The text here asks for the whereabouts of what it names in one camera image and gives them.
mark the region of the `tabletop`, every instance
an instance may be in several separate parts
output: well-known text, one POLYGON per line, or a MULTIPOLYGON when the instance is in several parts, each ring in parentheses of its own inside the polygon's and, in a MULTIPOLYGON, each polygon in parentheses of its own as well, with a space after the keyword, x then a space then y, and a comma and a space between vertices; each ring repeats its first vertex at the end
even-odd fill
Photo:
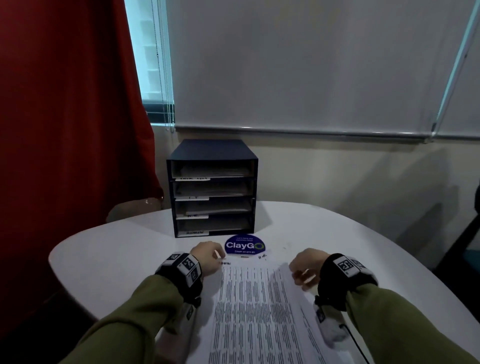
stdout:
MULTIPOLYGON (((480 324, 457 297, 418 260, 373 230, 321 207, 258 202, 255 233, 280 262, 305 248, 354 256, 373 271, 382 288, 396 291, 447 337, 480 360, 480 324)), ((96 318, 125 302, 174 251, 205 240, 174 237, 171 210, 111 222, 58 244, 49 262, 68 293, 96 318)))

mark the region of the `person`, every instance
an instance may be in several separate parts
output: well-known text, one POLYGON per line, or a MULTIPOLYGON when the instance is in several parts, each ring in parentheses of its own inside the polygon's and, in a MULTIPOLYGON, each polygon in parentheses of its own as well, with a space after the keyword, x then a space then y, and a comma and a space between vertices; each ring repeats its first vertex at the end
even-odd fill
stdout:
MULTIPOLYGON (((209 241, 190 254, 172 254, 129 300, 95 323, 61 364, 153 363, 156 334, 184 302, 200 303, 197 273, 215 273, 222 265, 217 253, 225 257, 222 246, 209 241)), ((318 304, 347 311, 376 364, 478 363, 406 299, 379 288, 374 274, 354 258, 309 248, 289 267, 295 284, 304 290, 318 285, 317 299, 323 301, 318 304)))

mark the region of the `round purple sticker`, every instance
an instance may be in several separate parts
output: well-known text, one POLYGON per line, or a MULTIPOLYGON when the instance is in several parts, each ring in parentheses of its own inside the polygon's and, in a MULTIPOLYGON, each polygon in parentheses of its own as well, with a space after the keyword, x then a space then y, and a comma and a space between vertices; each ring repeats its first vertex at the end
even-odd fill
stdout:
POLYGON ((227 252, 227 254, 255 255, 264 251, 264 242, 254 235, 235 235, 225 243, 225 252, 227 252))

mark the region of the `olive green sweater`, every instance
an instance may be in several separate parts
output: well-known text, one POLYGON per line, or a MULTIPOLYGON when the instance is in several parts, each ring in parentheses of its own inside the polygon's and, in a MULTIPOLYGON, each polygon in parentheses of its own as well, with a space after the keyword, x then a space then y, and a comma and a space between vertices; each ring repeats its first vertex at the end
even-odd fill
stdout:
MULTIPOLYGON (((155 336, 182 303, 168 279, 147 277, 127 302, 89 329, 61 364, 153 363, 155 336)), ((376 364, 478 363, 393 291, 360 286, 347 294, 347 311, 376 364)))

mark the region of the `black wrist strap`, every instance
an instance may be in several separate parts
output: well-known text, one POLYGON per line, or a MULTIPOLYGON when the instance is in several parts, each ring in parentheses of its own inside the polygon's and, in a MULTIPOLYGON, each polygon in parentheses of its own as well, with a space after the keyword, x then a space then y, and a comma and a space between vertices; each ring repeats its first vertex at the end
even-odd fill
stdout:
POLYGON ((378 286, 375 275, 362 263, 343 254, 332 254, 325 260, 320 270, 315 304, 330 305, 339 311, 346 311, 347 292, 354 291, 366 283, 378 286))
POLYGON ((202 269, 196 258, 188 253, 176 252, 167 258, 155 272, 170 280, 179 290, 185 303, 200 306, 203 284, 202 269))

